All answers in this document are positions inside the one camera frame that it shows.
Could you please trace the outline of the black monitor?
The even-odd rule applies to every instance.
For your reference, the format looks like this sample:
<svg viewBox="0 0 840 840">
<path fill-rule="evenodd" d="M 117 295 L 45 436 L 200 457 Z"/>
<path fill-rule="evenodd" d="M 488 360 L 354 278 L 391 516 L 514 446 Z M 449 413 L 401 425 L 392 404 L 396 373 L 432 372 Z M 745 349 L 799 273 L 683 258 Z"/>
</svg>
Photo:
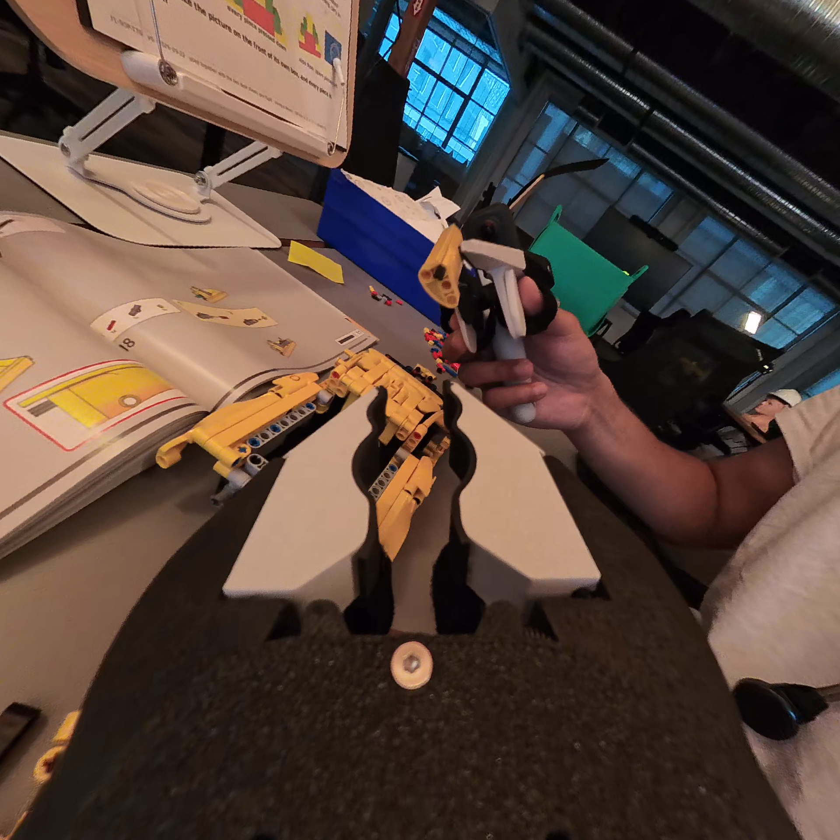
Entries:
<svg viewBox="0 0 840 840">
<path fill-rule="evenodd" d="M 623 298 L 636 310 L 650 310 L 691 268 L 678 246 L 641 217 L 608 208 L 583 242 L 635 277 Z"/>
</svg>

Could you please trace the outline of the silver air duct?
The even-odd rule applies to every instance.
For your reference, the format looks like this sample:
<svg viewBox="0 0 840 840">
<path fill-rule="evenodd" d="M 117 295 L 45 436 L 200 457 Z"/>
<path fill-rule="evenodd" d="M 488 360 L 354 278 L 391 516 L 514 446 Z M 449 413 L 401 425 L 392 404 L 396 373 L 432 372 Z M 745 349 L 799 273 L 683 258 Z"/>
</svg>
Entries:
<svg viewBox="0 0 840 840">
<path fill-rule="evenodd" d="M 839 99 L 838 1 L 694 1 L 732 33 Z"/>
</svg>

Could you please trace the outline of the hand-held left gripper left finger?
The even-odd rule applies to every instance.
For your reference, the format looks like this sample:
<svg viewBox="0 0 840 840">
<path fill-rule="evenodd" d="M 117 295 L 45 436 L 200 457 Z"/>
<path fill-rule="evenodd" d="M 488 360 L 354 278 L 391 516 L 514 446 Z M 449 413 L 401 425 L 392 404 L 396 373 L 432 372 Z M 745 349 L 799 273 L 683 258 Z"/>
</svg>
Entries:
<svg viewBox="0 0 840 840">
<path fill-rule="evenodd" d="M 392 627 L 392 563 L 371 487 L 382 472 L 385 388 L 375 386 L 284 458 L 224 583 L 229 599 L 334 604 L 354 634 Z"/>
</svg>

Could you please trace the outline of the yellow toy car model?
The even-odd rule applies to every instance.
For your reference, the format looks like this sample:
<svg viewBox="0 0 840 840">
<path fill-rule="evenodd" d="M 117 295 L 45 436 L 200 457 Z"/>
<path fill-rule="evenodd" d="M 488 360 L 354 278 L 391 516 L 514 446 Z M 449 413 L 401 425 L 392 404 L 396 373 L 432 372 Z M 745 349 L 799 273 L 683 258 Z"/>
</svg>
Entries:
<svg viewBox="0 0 840 840">
<path fill-rule="evenodd" d="M 156 465 L 173 467 L 185 447 L 198 446 L 213 458 L 213 470 L 221 477 L 213 504 L 223 505 L 271 459 L 378 386 L 386 392 L 385 426 L 374 451 L 377 468 L 368 492 L 381 546 L 394 560 L 450 443 L 443 398 L 434 376 L 420 366 L 402 366 L 370 349 L 338 358 L 322 379 L 315 373 L 282 376 L 264 394 L 221 407 L 164 443 L 156 451 Z"/>
</svg>

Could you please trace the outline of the blue plastic bin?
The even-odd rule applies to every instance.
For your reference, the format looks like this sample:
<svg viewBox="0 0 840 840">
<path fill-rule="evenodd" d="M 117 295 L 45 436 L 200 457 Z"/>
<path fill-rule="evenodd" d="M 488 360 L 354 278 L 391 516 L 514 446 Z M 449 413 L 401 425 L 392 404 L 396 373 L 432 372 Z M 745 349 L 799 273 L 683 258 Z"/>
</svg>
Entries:
<svg viewBox="0 0 840 840">
<path fill-rule="evenodd" d="M 439 304 L 423 289 L 418 272 L 434 241 L 332 170 L 318 222 L 318 236 L 397 298 L 439 325 Z"/>
</svg>

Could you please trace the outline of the green plastic bin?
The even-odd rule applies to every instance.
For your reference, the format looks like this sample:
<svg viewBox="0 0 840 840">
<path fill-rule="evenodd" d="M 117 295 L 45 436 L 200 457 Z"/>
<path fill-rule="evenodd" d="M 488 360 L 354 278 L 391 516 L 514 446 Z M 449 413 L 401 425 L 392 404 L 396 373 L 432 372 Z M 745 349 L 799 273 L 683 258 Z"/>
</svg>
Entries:
<svg viewBox="0 0 840 840">
<path fill-rule="evenodd" d="M 561 205 L 556 206 L 526 251 L 526 260 L 549 271 L 552 294 L 560 308 L 574 315 L 591 337 L 648 266 L 641 266 L 633 274 L 618 268 L 560 224 L 562 211 Z"/>
</svg>

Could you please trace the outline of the pile of yellow bricks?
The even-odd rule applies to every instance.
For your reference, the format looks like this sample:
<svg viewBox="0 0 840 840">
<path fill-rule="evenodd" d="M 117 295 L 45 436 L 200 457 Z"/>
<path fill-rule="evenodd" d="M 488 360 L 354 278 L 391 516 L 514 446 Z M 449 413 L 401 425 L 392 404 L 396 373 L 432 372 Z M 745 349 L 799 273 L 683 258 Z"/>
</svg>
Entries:
<svg viewBox="0 0 840 840">
<path fill-rule="evenodd" d="M 67 714 L 14 701 L 2 709 L 2 838 L 15 838 L 68 750 L 81 709 Z"/>
</svg>

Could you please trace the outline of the black office chair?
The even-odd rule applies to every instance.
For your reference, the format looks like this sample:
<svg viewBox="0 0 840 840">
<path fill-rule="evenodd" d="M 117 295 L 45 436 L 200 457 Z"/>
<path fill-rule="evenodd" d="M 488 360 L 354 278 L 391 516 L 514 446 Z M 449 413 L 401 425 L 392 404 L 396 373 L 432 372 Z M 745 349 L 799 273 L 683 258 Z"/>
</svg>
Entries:
<svg viewBox="0 0 840 840">
<path fill-rule="evenodd" d="M 731 424 L 723 404 L 743 381 L 772 371 L 783 351 L 707 310 L 639 315 L 599 364 L 617 394 L 657 438 L 684 452 L 712 445 Z"/>
</svg>

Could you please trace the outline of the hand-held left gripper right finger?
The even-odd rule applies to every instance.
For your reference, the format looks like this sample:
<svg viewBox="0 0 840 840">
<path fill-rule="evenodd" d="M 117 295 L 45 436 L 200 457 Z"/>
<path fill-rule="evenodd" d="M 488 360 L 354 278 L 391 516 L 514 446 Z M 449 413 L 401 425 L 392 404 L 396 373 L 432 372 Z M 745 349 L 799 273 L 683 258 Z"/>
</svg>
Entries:
<svg viewBox="0 0 840 840">
<path fill-rule="evenodd" d="M 444 385 L 444 421 L 458 481 L 432 573 L 437 634 L 473 634 L 496 603 L 530 619 L 549 599 L 600 595 L 551 470 L 560 463 L 461 385 Z"/>
</svg>

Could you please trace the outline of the grey desk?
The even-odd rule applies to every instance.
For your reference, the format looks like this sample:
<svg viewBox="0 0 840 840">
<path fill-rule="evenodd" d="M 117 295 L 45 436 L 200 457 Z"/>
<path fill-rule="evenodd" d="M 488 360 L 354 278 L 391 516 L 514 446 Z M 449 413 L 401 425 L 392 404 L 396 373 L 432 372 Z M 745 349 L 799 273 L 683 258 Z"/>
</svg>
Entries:
<svg viewBox="0 0 840 840">
<path fill-rule="evenodd" d="M 280 239 L 318 240 L 320 205 L 266 180 L 288 155 L 222 194 Z M 70 221 L 69 211 L 2 162 L 2 208 Z M 347 258 L 338 286 L 301 266 L 288 266 L 287 248 L 268 258 L 373 332 L 379 348 L 404 363 L 429 355 L 425 316 L 406 303 L 375 303 L 382 288 Z M 394 571 L 394 628 L 431 633 L 433 563 L 448 539 L 455 475 L 436 469 L 432 496 L 419 509 Z M 2 763 L 2 835 L 10 833 L 35 794 L 33 771 L 65 716 L 79 708 L 103 656 L 126 616 L 166 561 L 208 519 L 214 479 L 204 454 L 187 451 L 171 470 L 154 467 L 64 520 L 2 562 L 2 709 L 20 701 L 41 716 Z"/>
</svg>

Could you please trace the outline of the yellow panel subassembly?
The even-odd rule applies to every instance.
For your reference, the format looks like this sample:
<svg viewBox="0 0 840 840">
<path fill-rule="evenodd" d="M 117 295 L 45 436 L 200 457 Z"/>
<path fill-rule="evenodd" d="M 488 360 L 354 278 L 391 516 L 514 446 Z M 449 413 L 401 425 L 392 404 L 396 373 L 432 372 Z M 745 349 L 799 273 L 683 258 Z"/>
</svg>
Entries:
<svg viewBox="0 0 840 840">
<path fill-rule="evenodd" d="M 426 294 L 441 307 L 456 310 L 459 305 L 459 279 L 463 269 L 460 247 L 463 235 L 456 224 L 449 225 L 439 236 L 429 257 L 418 272 Z"/>
</svg>

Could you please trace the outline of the pile of red blue pins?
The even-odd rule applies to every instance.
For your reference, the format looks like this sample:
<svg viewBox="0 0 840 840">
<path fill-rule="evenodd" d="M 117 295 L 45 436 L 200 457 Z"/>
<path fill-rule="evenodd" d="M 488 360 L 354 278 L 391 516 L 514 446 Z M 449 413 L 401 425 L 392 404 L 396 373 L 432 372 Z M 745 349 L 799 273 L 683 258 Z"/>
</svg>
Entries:
<svg viewBox="0 0 840 840">
<path fill-rule="evenodd" d="M 434 328 L 425 327 L 423 330 L 423 338 L 429 348 L 430 354 L 433 357 L 437 372 L 441 375 L 448 375 L 450 378 L 458 378 L 460 364 L 451 361 L 444 354 L 444 342 L 447 335 Z"/>
</svg>

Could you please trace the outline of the person's right forearm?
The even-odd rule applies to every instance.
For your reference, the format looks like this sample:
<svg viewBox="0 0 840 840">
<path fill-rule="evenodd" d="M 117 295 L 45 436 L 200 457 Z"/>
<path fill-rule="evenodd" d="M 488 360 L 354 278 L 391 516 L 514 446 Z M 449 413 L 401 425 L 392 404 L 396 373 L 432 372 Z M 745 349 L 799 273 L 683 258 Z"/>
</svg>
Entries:
<svg viewBox="0 0 840 840">
<path fill-rule="evenodd" d="M 795 483 L 783 439 L 700 460 L 667 446 L 603 375 L 568 436 L 598 479 L 669 543 L 735 549 Z"/>
</svg>

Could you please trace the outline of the open instruction booklet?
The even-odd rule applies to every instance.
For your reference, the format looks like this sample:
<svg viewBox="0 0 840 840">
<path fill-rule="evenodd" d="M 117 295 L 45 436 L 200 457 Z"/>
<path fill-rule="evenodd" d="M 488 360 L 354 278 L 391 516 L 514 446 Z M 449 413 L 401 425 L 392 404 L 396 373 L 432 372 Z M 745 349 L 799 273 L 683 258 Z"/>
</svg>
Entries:
<svg viewBox="0 0 840 840">
<path fill-rule="evenodd" d="M 250 248 L 136 245 L 2 213 L 1 250 L 3 558 L 205 415 L 378 341 Z"/>
</svg>

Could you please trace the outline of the white crumpled papers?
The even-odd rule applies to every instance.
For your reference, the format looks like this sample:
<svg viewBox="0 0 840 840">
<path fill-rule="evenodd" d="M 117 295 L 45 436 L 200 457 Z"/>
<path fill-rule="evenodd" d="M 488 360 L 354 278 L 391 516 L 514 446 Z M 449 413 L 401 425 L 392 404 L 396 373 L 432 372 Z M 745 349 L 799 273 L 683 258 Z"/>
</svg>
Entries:
<svg viewBox="0 0 840 840">
<path fill-rule="evenodd" d="M 460 206 L 446 198 L 439 186 L 420 199 L 413 199 L 404 192 L 390 186 L 380 185 L 359 175 L 339 169 L 338 172 L 353 185 L 357 192 L 371 198 L 387 213 L 399 218 L 413 228 L 431 244 L 435 244 L 448 226 L 448 220 L 460 211 Z"/>
</svg>

